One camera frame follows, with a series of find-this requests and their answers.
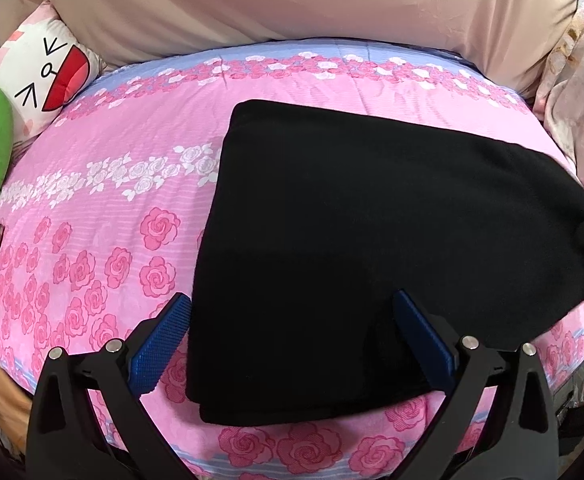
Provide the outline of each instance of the blue gripper pad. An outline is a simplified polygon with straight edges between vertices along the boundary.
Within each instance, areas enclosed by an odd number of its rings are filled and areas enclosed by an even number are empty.
[[[404,290],[392,298],[394,321],[434,390],[450,394],[456,385],[454,357],[434,327]]]
[[[192,301],[175,294],[157,318],[157,324],[128,364],[128,388],[137,397],[156,388],[177,346],[190,327]]]

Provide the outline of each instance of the black cloth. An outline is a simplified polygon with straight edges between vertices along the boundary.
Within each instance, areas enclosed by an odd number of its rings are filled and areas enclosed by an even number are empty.
[[[519,145],[239,104],[195,269],[186,394],[231,426],[423,394],[392,294],[515,349],[584,300],[583,221],[581,186]]]

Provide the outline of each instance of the cartoon face pillow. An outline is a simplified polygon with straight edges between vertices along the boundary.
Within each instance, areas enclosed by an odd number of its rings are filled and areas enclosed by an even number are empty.
[[[0,48],[0,89],[12,105],[15,146],[45,130],[103,67],[43,2]]]

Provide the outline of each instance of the pink bedsheet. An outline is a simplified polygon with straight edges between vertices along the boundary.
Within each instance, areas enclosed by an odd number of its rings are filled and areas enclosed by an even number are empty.
[[[0,363],[19,384],[34,390],[53,346],[97,350],[157,314],[174,292],[191,292],[237,102],[270,99],[464,130],[548,153],[568,168],[518,96],[460,65],[424,62],[423,54],[410,61],[406,49],[363,42],[280,45],[294,54],[226,49],[97,81],[16,165],[0,195]],[[331,56],[317,54],[330,48]],[[365,178],[366,168],[350,163]],[[560,386],[584,359],[584,303],[536,344],[550,385]],[[203,424],[185,398],[185,363],[184,342],[142,402],[190,468],[216,478],[383,476],[442,402],[435,392],[335,420],[221,428]],[[308,366],[329,360],[317,356]],[[464,446],[491,399],[486,392]],[[102,398],[93,400],[107,438],[123,446]]]

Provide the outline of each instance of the beige fabric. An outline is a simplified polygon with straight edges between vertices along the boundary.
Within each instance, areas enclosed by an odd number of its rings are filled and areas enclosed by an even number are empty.
[[[340,36],[446,48],[523,91],[577,0],[50,0],[115,66],[270,39]],[[0,0],[5,39],[34,0]]]
[[[25,454],[32,401],[0,367],[0,428]]]

